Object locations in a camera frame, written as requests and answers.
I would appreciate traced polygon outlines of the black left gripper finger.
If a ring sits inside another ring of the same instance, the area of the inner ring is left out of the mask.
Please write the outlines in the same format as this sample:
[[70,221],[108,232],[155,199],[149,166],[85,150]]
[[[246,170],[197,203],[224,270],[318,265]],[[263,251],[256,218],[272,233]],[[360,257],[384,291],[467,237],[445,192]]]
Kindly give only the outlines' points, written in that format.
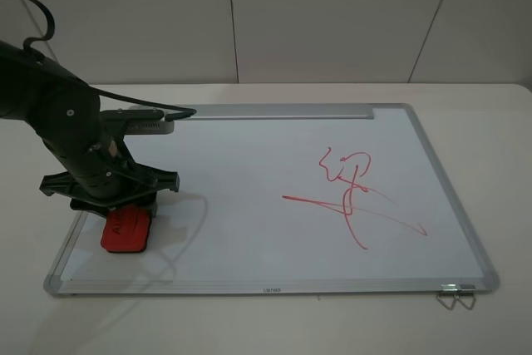
[[150,193],[148,195],[144,195],[141,198],[136,200],[136,207],[146,210],[151,218],[155,218],[157,216],[157,210],[158,210],[158,204],[157,204],[157,193]]

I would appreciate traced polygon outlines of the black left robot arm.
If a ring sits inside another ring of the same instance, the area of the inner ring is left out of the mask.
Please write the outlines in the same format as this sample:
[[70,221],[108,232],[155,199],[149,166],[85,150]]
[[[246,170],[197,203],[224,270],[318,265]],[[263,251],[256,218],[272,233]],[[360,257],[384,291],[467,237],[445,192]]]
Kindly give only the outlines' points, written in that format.
[[1,117],[26,122],[64,167],[40,190],[70,199],[73,210],[105,217],[134,205],[151,210],[158,192],[178,191],[180,177],[135,162],[124,137],[142,124],[159,125],[161,109],[101,109],[96,89],[47,57],[1,45]]

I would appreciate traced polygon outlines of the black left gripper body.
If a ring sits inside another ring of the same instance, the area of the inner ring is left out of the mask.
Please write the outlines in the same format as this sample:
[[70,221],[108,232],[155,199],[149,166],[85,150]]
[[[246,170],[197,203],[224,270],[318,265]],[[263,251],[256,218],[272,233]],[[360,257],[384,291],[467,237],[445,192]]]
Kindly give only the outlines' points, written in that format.
[[74,210],[107,216],[112,210],[136,206],[144,195],[179,190],[177,173],[138,164],[129,156],[96,150],[57,153],[56,158],[65,171],[44,176],[40,191],[70,198]]

